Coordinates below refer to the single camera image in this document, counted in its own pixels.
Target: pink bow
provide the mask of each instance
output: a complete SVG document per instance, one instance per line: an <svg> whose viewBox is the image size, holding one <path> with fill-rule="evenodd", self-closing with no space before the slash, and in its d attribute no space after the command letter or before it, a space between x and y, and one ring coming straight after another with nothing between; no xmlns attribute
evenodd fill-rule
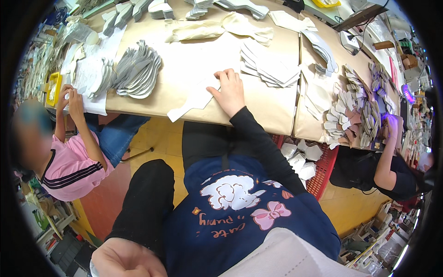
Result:
<svg viewBox="0 0 443 277"><path fill-rule="evenodd" d="M274 225L274 220L280 216L290 216L292 213L283 203L278 201L269 201L268 209L257 209L251 216L254 217L254 222L260 226L260 230L264 231Z"/></svg>

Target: yellow box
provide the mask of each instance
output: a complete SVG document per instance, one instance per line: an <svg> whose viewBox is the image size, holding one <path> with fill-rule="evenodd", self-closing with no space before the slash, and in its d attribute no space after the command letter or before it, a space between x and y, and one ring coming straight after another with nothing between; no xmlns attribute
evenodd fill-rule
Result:
<svg viewBox="0 0 443 277"><path fill-rule="evenodd" d="M55 85L55 93L54 93L54 99L49 99L50 95L50 83L54 82ZM58 102L58 94L60 93L60 87L62 86L62 76L60 72L55 72L49 76L49 82L48 82L48 89L46 94L46 103L48 103L51 106L55 106L55 104Z"/></svg>
<svg viewBox="0 0 443 277"><path fill-rule="evenodd" d="M335 4L331 4L331 5L326 5L326 4L322 3L320 0L312 0L312 2L314 2L314 4L316 4L320 8L330 8L330 7L335 7L335 6L341 6L342 5L340 3L340 1L338 1Z"/></svg>

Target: hand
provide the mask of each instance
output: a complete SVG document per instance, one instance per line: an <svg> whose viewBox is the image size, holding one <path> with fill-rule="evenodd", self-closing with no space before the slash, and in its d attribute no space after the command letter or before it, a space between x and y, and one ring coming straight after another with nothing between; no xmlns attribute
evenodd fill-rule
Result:
<svg viewBox="0 0 443 277"><path fill-rule="evenodd" d="M71 85L65 84L62 86L60 93L58 94L57 111L63 111L69 100L65 99L65 95L69 93L70 90L74 88Z"/></svg>
<svg viewBox="0 0 443 277"><path fill-rule="evenodd" d="M83 97L77 93L76 89L69 90L69 114L76 125L85 120Z"/></svg>
<svg viewBox="0 0 443 277"><path fill-rule="evenodd" d="M397 140L397 134L398 134L398 123L395 116L389 114L386 117L386 120L388 122L388 131L389 131L389 138L392 138L393 140Z"/></svg>
<svg viewBox="0 0 443 277"><path fill-rule="evenodd" d="M215 97L229 118L232 118L245 106L243 82L238 73L234 73L232 68L215 72L214 76L220 79L220 92L211 86L207 87L206 90Z"/></svg>
<svg viewBox="0 0 443 277"><path fill-rule="evenodd" d="M100 276L166 277L166 270L155 254L138 243L110 238L92 253Z"/></svg>

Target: black long sleeve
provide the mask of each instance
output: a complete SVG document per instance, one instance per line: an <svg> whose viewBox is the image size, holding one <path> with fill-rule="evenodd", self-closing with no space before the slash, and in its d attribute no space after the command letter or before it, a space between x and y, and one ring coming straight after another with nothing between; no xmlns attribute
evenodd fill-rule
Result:
<svg viewBox="0 0 443 277"><path fill-rule="evenodd" d="M263 165L269 178L285 186L294 195L306 192L298 174L263 127L255 121L246 106L236 113L230 122L237 132L250 141L257 159Z"/></svg>

